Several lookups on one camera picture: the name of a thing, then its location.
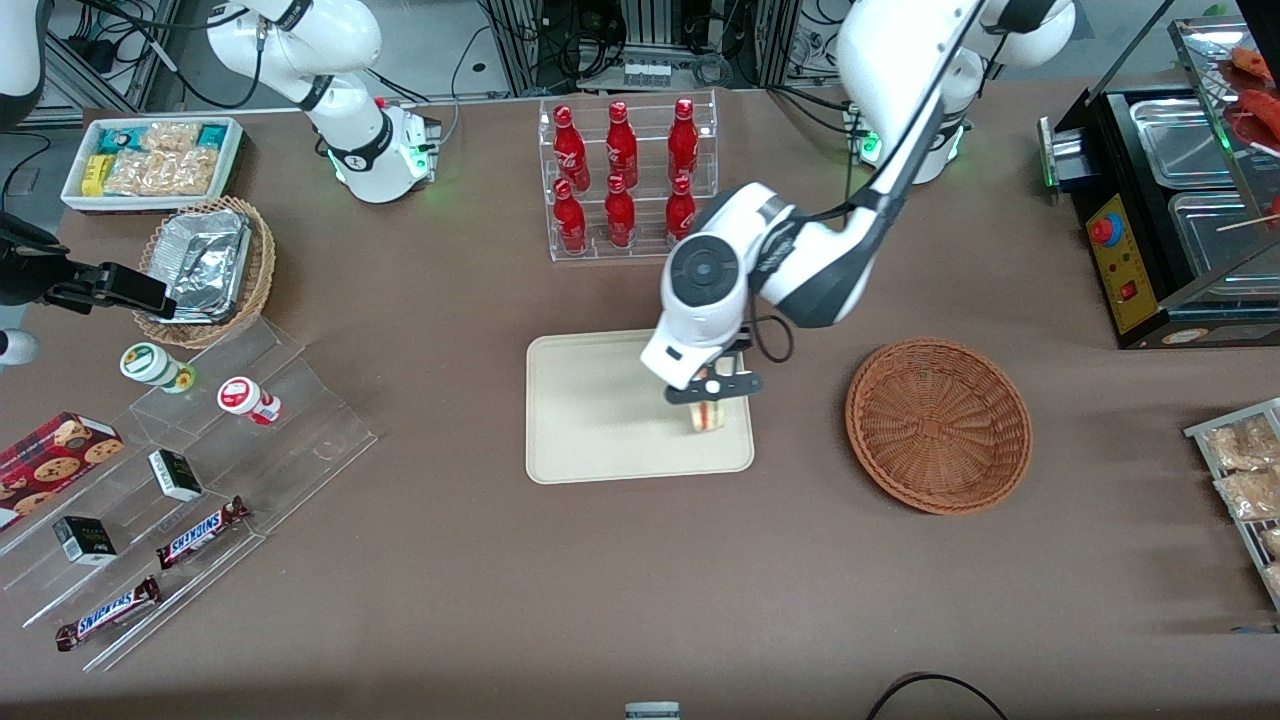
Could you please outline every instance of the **cookie box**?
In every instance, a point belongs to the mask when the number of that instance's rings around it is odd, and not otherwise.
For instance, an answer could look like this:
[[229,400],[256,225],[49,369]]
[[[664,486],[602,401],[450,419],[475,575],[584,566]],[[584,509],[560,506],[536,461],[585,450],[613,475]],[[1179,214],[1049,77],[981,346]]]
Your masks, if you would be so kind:
[[29,515],[124,447],[115,428],[59,413],[0,451],[0,530]]

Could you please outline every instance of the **stainless steel tray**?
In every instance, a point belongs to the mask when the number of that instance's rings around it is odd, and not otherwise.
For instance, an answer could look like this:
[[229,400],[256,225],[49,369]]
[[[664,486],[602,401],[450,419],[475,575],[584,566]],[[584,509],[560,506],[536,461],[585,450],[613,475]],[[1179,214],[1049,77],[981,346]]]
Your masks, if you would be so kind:
[[1129,114],[1156,182],[1170,190],[1234,187],[1197,100],[1144,100],[1129,108]]
[[[1262,225],[1217,232],[1222,225],[1249,219],[1238,192],[1183,192],[1169,201],[1169,213],[1178,224],[1183,250],[1197,275],[1230,264],[1257,245],[1260,232],[1272,232]],[[1280,233],[1276,233],[1276,240],[1280,242]],[[1280,295],[1280,247],[1258,255],[1210,292],[1224,296]]]

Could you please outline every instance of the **red switch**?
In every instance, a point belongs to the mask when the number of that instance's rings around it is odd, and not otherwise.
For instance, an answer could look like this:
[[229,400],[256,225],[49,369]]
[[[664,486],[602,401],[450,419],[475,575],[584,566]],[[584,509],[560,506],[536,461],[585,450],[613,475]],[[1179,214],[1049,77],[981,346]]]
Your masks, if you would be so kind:
[[1106,218],[1101,218],[1089,225],[1089,240],[1097,245],[1106,245],[1114,233],[1115,225],[1112,225],[1111,220]]

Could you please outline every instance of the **yellow control panel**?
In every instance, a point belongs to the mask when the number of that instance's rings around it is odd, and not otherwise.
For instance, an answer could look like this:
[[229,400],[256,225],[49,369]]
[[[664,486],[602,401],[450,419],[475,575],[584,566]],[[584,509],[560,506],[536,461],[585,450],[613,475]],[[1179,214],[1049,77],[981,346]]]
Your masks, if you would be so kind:
[[1129,217],[1120,196],[1103,205],[1084,229],[1089,233],[1093,261],[1098,264],[1116,328],[1126,333],[1155,315],[1158,304],[1138,245],[1129,232]]

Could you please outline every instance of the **coca-cola bottle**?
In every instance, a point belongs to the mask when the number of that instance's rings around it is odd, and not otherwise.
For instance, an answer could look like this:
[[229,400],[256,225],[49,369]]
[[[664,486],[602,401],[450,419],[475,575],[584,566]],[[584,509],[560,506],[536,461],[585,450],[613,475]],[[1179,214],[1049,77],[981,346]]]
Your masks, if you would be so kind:
[[564,252],[581,255],[586,252],[586,215],[582,214],[582,204],[573,197],[573,186],[566,178],[556,178],[553,186],[556,191],[556,204],[552,205],[552,214],[556,215],[556,232],[561,237]]
[[573,183],[579,192],[591,187],[591,172],[586,169],[586,143],[582,133],[573,127],[573,111],[559,105],[552,113],[556,119],[556,164],[561,174]]
[[640,158],[636,150],[636,131],[627,120],[627,104],[616,100],[609,102],[609,135],[604,138],[609,154],[609,172],[618,173],[627,187],[640,182]]
[[675,247],[685,240],[696,213],[698,206],[689,195],[689,176],[681,174],[671,183],[671,197],[667,199],[667,245]]
[[626,250],[636,236],[636,204],[627,192],[621,173],[609,176],[609,196],[604,199],[604,214],[609,218],[609,242]]
[[671,182],[676,182],[681,173],[694,177],[698,169],[698,126],[694,124],[694,101],[687,97],[676,100],[676,122],[667,136],[667,156]]

